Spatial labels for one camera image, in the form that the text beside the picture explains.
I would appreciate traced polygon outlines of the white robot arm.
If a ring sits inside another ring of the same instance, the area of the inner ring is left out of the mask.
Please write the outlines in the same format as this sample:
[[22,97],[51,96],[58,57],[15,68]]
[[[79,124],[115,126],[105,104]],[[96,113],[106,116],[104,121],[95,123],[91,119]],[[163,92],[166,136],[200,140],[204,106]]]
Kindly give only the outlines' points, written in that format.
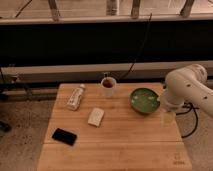
[[160,106],[164,109],[162,124],[170,124],[175,119],[175,111],[185,101],[197,105],[213,118],[213,90],[206,86],[207,70],[199,64],[175,69],[165,77],[163,93],[159,97]]

